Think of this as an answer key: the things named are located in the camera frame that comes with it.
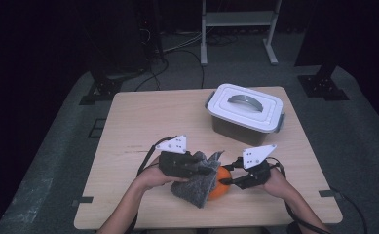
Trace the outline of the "black equipment stand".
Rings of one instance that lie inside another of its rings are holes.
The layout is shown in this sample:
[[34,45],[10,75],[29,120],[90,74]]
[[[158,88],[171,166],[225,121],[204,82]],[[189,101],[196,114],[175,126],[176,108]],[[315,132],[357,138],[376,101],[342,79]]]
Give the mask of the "black equipment stand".
[[161,15],[159,0],[137,0],[137,18],[140,28],[147,33],[145,45],[157,55],[161,62],[166,62],[161,39]]

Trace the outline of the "grey cloth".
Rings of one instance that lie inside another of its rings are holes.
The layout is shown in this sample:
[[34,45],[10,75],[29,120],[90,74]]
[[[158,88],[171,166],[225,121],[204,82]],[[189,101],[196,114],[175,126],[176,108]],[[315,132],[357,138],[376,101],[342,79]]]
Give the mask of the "grey cloth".
[[221,154],[222,151],[218,151],[207,158],[203,152],[196,152],[194,157],[197,162],[208,160],[214,172],[209,175],[193,174],[187,182],[174,182],[171,185],[171,193],[199,209],[203,208],[208,200],[209,193],[215,186],[217,171],[221,166],[219,161]]

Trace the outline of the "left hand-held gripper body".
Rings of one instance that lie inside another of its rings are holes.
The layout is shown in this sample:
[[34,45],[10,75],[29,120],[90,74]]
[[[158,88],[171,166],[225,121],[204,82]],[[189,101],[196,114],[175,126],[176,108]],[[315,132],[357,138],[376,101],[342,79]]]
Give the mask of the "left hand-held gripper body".
[[166,176],[190,178],[194,174],[195,158],[187,150],[185,135],[166,139],[155,145],[161,152],[159,169]]

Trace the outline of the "black stand base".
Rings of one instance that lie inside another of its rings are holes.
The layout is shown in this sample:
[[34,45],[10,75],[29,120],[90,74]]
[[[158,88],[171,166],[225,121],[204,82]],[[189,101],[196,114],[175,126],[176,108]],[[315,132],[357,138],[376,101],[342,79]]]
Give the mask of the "black stand base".
[[323,98],[327,101],[348,100],[345,92],[332,80],[336,66],[324,64],[314,75],[300,75],[298,80],[309,98]]
[[111,101],[120,92],[123,82],[118,79],[94,80],[80,105],[93,105],[97,101]]

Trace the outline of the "white metal stand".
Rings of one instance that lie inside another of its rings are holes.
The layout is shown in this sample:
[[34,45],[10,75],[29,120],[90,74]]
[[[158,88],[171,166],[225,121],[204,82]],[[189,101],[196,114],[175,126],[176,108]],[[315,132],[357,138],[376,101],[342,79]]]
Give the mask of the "white metal stand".
[[207,29],[213,27],[243,27],[243,26],[268,26],[269,32],[262,40],[269,61],[277,65],[278,59],[272,47],[274,32],[276,29],[280,8],[283,0],[276,0],[275,7],[271,11],[252,12],[208,12],[206,10],[207,0],[202,0],[201,19],[201,65],[208,64]]

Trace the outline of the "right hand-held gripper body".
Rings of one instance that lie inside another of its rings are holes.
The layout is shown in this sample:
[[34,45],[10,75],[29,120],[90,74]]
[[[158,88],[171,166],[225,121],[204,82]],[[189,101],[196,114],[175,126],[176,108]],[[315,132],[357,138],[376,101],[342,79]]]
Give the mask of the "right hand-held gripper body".
[[245,149],[242,156],[242,168],[246,175],[235,179],[235,184],[241,189],[264,184],[270,177],[268,156],[277,148],[275,144]]

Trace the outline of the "clear plastic storage box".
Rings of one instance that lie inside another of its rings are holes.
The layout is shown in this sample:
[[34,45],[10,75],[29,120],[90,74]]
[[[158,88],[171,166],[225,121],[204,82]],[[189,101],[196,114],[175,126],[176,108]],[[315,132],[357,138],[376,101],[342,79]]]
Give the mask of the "clear plastic storage box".
[[217,117],[212,118],[212,128],[218,134],[240,141],[251,146],[260,146],[266,139],[266,134],[255,131]]

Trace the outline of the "orange plush toy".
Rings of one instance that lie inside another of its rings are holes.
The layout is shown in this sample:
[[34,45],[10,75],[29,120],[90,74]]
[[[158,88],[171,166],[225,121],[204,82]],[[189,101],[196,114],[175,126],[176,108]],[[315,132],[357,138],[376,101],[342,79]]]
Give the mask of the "orange plush toy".
[[224,167],[219,167],[216,175],[215,186],[208,195],[209,201],[216,200],[229,191],[230,185],[224,185],[219,182],[219,180],[222,178],[232,178],[232,175]]

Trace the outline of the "person's left hand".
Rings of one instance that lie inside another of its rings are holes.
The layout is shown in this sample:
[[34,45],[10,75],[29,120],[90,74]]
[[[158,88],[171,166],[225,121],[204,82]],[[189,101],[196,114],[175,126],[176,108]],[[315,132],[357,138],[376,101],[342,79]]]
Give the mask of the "person's left hand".
[[188,178],[165,175],[159,168],[159,158],[156,158],[136,177],[133,186],[140,191],[147,191],[166,183],[187,181]]

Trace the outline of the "person's right hand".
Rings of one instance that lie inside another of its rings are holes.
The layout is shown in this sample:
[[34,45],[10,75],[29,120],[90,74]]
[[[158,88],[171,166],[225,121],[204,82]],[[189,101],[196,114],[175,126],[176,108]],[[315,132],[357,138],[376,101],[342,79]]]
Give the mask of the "person's right hand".
[[262,189],[268,194],[284,200],[289,199],[294,192],[293,186],[278,169],[270,170],[270,178],[262,185]]

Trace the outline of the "white lid with grey handle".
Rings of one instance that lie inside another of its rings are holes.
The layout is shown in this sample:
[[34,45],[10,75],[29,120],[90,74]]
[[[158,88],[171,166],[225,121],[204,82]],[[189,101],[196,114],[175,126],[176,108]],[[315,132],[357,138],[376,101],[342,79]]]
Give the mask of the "white lid with grey handle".
[[220,85],[206,109],[219,120],[265,134],[277,132],[284,119],[284,104],[278,97],[233,84]]

